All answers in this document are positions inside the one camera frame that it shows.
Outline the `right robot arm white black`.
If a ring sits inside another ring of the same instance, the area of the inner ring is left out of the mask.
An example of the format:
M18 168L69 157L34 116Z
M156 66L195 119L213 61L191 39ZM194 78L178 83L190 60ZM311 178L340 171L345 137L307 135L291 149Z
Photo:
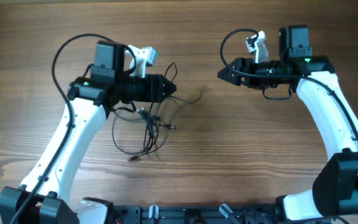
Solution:
M225 62L218 78L260 91L287 85L312 115L328 156L309 190L277 199L271 221L305 223L358 214L358 119L332 63L313 54L306 25L279 29L278 60L269 59L265 38L253 30L245 41L250 57Z

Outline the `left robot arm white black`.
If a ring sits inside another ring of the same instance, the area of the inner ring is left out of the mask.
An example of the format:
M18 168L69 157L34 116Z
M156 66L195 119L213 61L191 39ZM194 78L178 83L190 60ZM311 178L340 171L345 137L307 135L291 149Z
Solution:
M84 198L70 207L71 186L83 156L109 114L135 112L135 102L160 103L177 89L161 74L146 73L157 51L100 41L86 75L70 83L65 110L36 166L16 189L0 193L3 223L116 223L112 202Z

